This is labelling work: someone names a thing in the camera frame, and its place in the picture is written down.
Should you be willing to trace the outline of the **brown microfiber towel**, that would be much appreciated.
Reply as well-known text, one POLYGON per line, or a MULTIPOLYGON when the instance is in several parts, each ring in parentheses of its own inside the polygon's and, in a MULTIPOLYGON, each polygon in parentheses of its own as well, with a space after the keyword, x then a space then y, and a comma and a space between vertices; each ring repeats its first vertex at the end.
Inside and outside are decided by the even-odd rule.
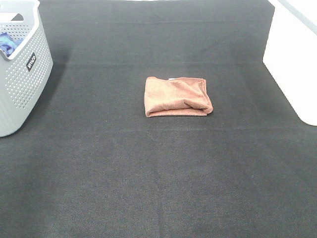
POLYGON ((148 77, 145 83, 146 117, 207 116, 213 112, 203 78, 180 77, 164 80, 148 77))

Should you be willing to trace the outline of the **blue cloth in basket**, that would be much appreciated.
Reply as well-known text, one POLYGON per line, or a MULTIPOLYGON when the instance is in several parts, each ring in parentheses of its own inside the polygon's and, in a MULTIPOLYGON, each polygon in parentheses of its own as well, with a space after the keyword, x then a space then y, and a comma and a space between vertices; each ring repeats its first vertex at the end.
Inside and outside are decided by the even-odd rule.
POLYGON ((23 39, 13 40, 6 32, 0 34, 0 49, 10 57, 17 47, 22 43, 23 39))

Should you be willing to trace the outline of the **white plastic bin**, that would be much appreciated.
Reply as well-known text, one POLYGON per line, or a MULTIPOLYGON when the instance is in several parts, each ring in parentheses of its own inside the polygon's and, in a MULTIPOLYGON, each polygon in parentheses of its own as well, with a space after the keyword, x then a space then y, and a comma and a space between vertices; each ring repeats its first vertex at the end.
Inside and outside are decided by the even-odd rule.
POLYGON ((304 123, 317 124, 317 2, 272 0, 263 62, 304 123))

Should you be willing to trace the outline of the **grey perforated laundry basket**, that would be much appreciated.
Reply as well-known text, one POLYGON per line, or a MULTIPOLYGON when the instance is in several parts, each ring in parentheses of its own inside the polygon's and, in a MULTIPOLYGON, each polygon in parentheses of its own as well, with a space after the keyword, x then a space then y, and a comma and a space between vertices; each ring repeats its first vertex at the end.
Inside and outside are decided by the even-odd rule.
POLYGON ((53 60, 38 0, 2 0, 0 33, 23 39, 10 57, 0 50, 0 135, 23 125, 50 76, 53 60))

